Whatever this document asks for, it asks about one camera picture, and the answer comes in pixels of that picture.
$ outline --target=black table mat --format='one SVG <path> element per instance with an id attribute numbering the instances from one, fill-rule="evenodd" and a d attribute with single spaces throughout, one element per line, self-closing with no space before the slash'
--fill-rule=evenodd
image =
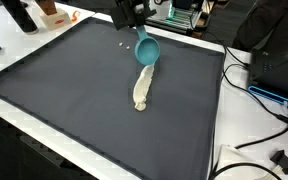
<path id="1" fill-rule="evenodd" d="M 204 180 L 223 54 L 154 37 L 161 57 L 144 112 L 132 98 L 136 32 L 94 18 L 1 71 L 0 98 L 140 178 Z"/>

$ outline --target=ladle handle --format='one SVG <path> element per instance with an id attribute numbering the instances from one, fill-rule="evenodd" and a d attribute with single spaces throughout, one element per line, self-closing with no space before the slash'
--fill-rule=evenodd
<path id="1" fill-rule="evenodd" d="M 136 30 L 137 30 L 138 36 L 140 37 L 140 40 L 148 38 L 148 35 L 146 33 L 144 26 L 137 26 Z"/>

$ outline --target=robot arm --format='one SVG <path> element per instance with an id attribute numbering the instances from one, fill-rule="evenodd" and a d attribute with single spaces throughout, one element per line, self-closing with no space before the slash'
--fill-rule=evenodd
<path id="1" fill-rule="evenodd" d="M 111 17 L 117 30 L 127 26 L 142 26 L 148 17 L 156 14 L 156 10 L 150 9 L 148 0 L 115 1 L 117 7 L 111 9 Z"/>

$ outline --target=black bottle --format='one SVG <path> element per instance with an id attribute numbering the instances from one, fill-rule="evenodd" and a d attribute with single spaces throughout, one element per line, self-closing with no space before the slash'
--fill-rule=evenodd
<path id="1" fill-rule="evenodd" d="M 23 32 L 26 34 L 35 34 L 38 32 L 36 24 L 20 0 L 1 0 L 1 2 Z"/>

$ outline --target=teal ladle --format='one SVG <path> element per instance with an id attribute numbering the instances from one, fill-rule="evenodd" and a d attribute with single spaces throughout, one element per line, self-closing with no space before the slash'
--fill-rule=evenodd
<path id="1" fill-rule="evenodd" d="M 136 27 L 140 41 L 135 47 L 136 59 L 143 65 L 154 64 L 160 56 L 160 46 L 158 42 L 147 35 L 144 26 Z"/>

